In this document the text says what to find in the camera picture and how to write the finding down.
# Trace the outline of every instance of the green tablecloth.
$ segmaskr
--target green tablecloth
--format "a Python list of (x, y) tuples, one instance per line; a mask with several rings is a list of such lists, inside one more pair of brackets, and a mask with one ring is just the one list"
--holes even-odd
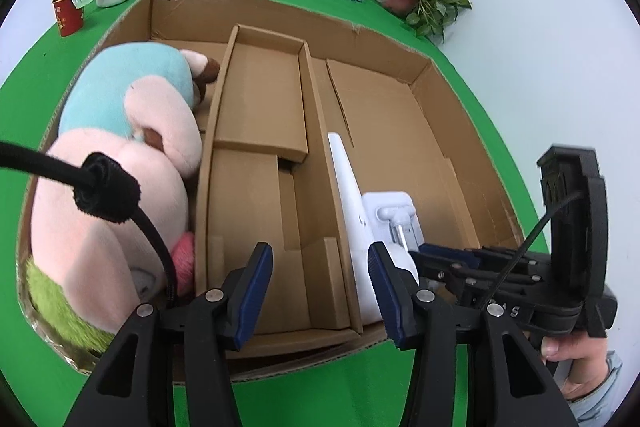
[[(133, 1), (109, 9), (91, 6), (78, 33), (62, 39), (53, 26), (36, 42), (0, 89), (0, 139), (38, 146), (82, 60)], [(524, 229), (533, 227), (538, 218), (513, 159), (478, 100), (435, 46), (416, 39), (407, 26), (373, 0), (274, 1), (367, 26), (429, 55), (474, 122)], [(15, 240), (26, 181), (24, 174), (0, 171), (0, 369), (38, 427), (60, 427), (85, 377), (42, 342), (18, 306)], [(543, 238), (534, 246), (546, 251)], [(242, 421), (245, 427), (398, 425), (412, 358), (412, 353), (400, 353), (385, 343), (321, 367), (236, 385)], [(465, 349), (459, 349), (458, 360), (461, 366), (466, 362)], [(463, 375), (466, 370), (459, 371), (458, 376)], [(466, 387), (466, 378), (458, 378), (455, 426), (465, 424)], [(175, 389), (174, 394), (177, 424), (186, 426), (185, 392)]]

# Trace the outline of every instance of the blue gripper pad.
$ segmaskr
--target blue gripper pad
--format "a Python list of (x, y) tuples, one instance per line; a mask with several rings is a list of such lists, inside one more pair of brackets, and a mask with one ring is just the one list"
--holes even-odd
[(408, 344), (417, 333), (414, 306), (384, 243), (376, 242), (369, 247), (367, 266), (386, 334), (399, 349), (410, 349)]
[(273, 272), (273, 250), (267, 243), (258, 243), (229, 299), (230, 320), (235, 323), (233, 342), (236, 349), (254, 334), (260, 309)]
[(480, 266), (480, 260), (472, 252), (466, 250), (458, 250), (457, 248), (441, 247), (440, 245), (431, 245), (430, 243), (423, 243), (418, 247), (420, 253), (427, 255), (437, 255), (450, 259), (453, 263), (458, 261), (459, 263), (465, 263), (469, 268), (478, 269)]

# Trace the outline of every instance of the green plush hair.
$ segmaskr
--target green plush hair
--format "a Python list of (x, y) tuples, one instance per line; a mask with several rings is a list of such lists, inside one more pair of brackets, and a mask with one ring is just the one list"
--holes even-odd
[(62, 288), (44, 275), (33, 259), (27, 263), (27, 284), (34, 307), (63, 339), (84, 349), (105, 352), (113, 335), (78, 317), (66, 301)]

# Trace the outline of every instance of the metal bolt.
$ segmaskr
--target metal bolt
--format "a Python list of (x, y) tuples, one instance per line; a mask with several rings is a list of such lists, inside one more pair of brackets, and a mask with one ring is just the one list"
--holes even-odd
[(504, 308), (497, 302), (489, 304), (486, 307), (486, 310), (489, 312), (489, 315), (493, 315), (494, 317), (502, 317), (502, 314), (504, 313)]
[(431, 290), (418, 290), (415, 296), (418, 298), (418, 301), (421, 302), (433, 302), (433, 299), (436, 298), (435, 293)]
[(219, 290), (218, 288), (213, 288), (212, 290), (209, 290), (207, 292), (207, 294), (205, 295), (205, 298), (209, 302), (218, 302), (224, 296), (225, 296), (225, 293), (222, 290)]
[(138, 309), (136, 310), (136, 313), (140, 317), (148, 317), (153, 312), (154, 312), (154, 307), (151, 304), (146, 304), (146, 303), (140, 304), (140, 306), (138, 306)]

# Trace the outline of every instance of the small cardboard box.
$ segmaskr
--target small cardboard box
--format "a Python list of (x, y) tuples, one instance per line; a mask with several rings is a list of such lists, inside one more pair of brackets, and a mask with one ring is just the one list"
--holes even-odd
[[(329, 132), (340, 134), (363, 193), (411, 195), (430, 243), (515, 247), (522, 240), (473, 123), (428, 57), (372, 30), (267, 0), (138, 0), (87, 61), (107, 46), (147, 40), (222, 64), (196, 108), (203, 158), (198, 179), (187, 183), (197, 293), (243, 266), (257, 241), (273, 247), (256, 334), (228, 354), (234, 380), (316, 365), (385, 338), (381, 323), (363, 327), (360, 318)], [(64, 100), (43, 149), (55, 140)], [(62, 357), (91, 370), (95, 358), (57, 338), (24, 285), (33, 189), (31, 181), (18, 238), (20, 302)]]

